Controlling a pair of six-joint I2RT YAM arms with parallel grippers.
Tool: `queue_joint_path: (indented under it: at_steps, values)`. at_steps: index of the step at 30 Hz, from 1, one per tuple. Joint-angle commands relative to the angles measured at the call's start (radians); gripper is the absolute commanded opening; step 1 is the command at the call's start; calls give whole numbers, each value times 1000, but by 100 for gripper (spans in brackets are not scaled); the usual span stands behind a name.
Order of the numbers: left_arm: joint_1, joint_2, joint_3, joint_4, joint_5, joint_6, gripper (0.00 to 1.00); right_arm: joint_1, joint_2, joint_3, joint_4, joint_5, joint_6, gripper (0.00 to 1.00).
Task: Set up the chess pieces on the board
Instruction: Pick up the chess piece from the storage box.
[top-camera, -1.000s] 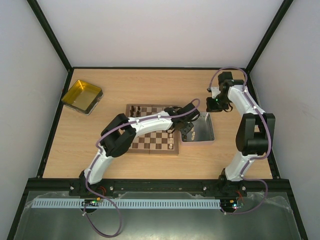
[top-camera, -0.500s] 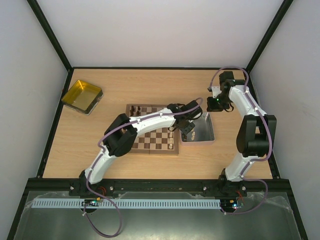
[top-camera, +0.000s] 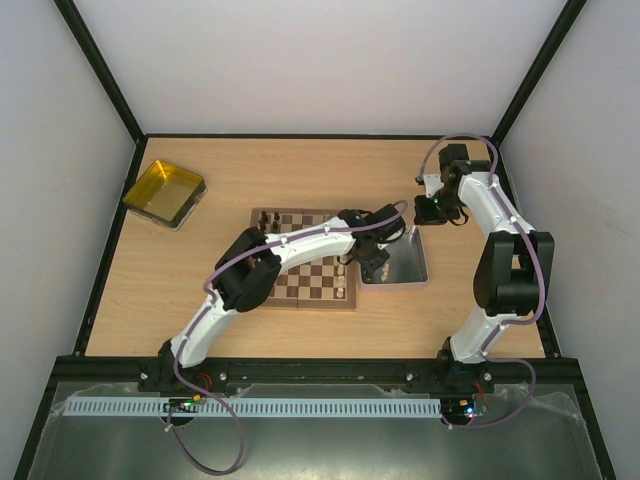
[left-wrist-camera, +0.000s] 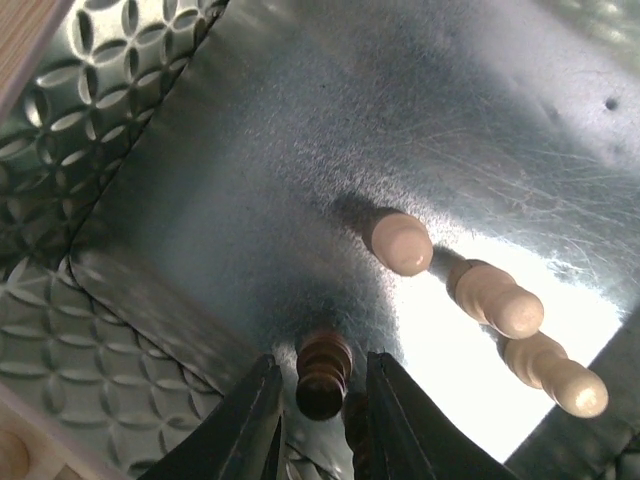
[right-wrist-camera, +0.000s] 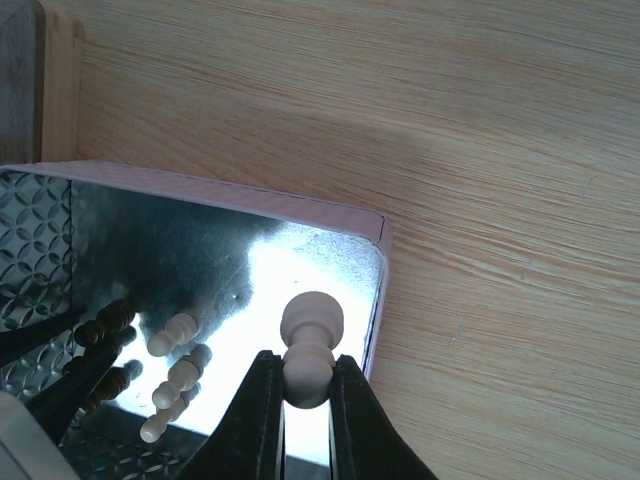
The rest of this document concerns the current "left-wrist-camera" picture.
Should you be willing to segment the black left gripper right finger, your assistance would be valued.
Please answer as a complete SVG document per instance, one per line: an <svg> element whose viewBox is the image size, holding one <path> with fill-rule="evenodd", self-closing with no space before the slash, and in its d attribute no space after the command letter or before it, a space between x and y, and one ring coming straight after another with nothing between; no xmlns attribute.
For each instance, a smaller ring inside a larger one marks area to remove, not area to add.
<svg viewBox="0 0 640 480"><path fill-rule="evenodd" d="M366 393L374 479L516 477L457 429L391 354L368 354Z"/></svg>

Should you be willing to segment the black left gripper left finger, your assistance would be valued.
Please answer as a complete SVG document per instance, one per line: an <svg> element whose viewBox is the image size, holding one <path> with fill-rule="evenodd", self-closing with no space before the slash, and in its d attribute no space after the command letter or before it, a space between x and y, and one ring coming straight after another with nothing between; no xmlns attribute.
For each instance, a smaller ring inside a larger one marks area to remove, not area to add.
<svg viewBox="0 0 640 480"><path fill-rule="evenodd" d="M144 473L147 480L284 477L283 378L261 356L214 411Z"/></svg>

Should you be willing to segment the pink metal tin tray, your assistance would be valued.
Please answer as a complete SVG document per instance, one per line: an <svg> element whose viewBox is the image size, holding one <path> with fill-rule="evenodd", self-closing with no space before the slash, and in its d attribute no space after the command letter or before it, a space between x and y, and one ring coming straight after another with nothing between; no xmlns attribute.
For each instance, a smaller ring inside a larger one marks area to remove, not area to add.
<svg viewBox="0 0 640 480"><path fill-rule="evenodd" d="M412 277L373 254L411 215ZM596 373L578 418L454 302L478 259ZM349 479L301 342L397 358L523 479L639 475L635 1L77 1L1 127L1 380L136 478L272 353L293 479Z"/></svg>

